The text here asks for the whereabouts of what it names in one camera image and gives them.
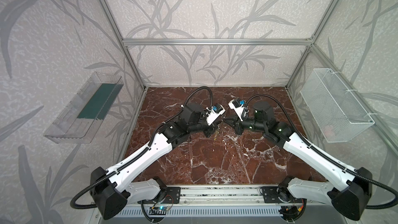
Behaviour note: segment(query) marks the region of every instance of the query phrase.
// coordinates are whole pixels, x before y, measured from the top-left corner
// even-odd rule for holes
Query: black motor housing
[[[357,170],[362,176],[372,179],[372,173],[361,167]],[[372,184],[355,177],[342,191],[333,189],[328,192],[333,207],[350,220],[359,220],[372,196]]]
[[[107,171],[102,167],[93,170],[93,172],[91,172],[90,184],[104,177],[106,173]],[[130,193],[125,190],[122,193],[117,191],[115,185],[112,185],[109,179],[92,188],[90,190],[90,195],[104,220],[108,220],[117,215],[117,213],[126,206],[127,198],[130,197]]]

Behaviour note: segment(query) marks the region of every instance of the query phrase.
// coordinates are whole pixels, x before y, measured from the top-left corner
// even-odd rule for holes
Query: wallpaper
[[[317,40],[317,45],[397,133],[397,0],[343,0]],[[300,90],[312,69],[323,67],[310,55],[298,77],[289,88],[296,111],[307,134],[319,147],[356,167],[365,167],[373,178],[398,188],[398,160],[393,152],[368,128],[349,142],[328,143],[317,126]],[[373,187],[369,204],[385,203],[391,193]],[[392,224],[398,218],[398,207],[365,210],[363,224]]]
[[[136,46],[147,85],[285,86],[305,46]]]
[[[0,48],[0,223],[82,223],[69,201],[114,164],[142,91],[97,0],[1,0]],[[45,138],[93,72],[124,86],[92,142]]]
[[[398,0],[343,0],[317,42],[398,134]]]
[[[124,38],[309,38],[331,0],[107,0]]]
[[[107,0],[123,38],[309,38],[331,0]],[[303,47],[130,47],[147,85],[285,85]]]

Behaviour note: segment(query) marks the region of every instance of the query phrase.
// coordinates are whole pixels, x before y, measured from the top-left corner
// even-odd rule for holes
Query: aluminum frame
[[[181,187],[180,202],[174,206],[290,206],[293,203],[264,203],[260,187],[277,184],[167,185]],[[308,205],[324,205],[308,201]],[[128,204],[128,207],[140,206]]]
[[[325,67],[331,68],[334,72],[339,71],[334,63],[331,62],[329,58],[327,58],[325,53],[316,44],[313,44],[310,47],[310,52],[311,51]],[[342,80],[342,82],[348,87],[348,89],[353,90],[351,92],[367,112],[375,112],[375,110],[366,102],[361,94],[356,91],[356,89],[351,85],[351,83],[342,73],[336,73],[336,75]],[[391,129],[384,122],[384,120],[382,120],[378,115],[372,115],[372,118],[375,121],[375,124],[371,128],[374,128],[380,138],[385,142],[388,147],[390,147],[395,156],[398,158],[398,137],[391,131]]]
[[[313,35],[311,36],[312,42],[309,46],[316,43],[316,40],[321,35],[323,29],[325,29],[326,24],[329,22],[330,18],[332,17],[333,13],[335,12],[336,8],[340,5],[341,1],[342,0],[331,0],[325,13],[323,14],[323,16],[321,18],[321,21],[319,22]],[[297,63],[297,66],[293,70],[293,73],[286,84],[286,88],[290,87],[292,82],[295,80],[297,74],[299,73],[301,67],[304,65],[304,63],[308,57],[308,53],[309,53],[309,49],[307,48],[305,50],[305,52],[301,55],[301,58],[300,58],[299,62]]]
[[[126,46],[137,45],[310,45],[311,39],[305,38],[126,38],[123,44]]]
[[[132,69],[135,77],[137,78],[140,87],[142,88],[142,90],[145,89],[145,85],[144,82],[142,81],[142,78],[137,70],[137,67],[134,64],[134,61],[131,58],[131,55],[129,53],[129,51],[127,50],[126,46],[123,44],[123,38],[120,34],[119,29],[117,28],[115,19],[113,19],[112,13],[107,5],[106,0],[97,0],[99,5],[101,6],[101,9],[108,21],[108,23],[111,25],[111,29],[113,31],[113,34],[116,37],[116,41],[118,43],[118,45],[120,46],[121,51],[123,52],[123,55],[125,56],[125,59],[127,60],[127,63],[129,64],[130,68]]]

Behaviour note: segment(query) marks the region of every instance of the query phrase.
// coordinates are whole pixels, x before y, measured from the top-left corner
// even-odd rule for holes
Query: mesh basket
[[[330,68],[316,68],[301,89],[326,141],[347,142],[375,122]]]

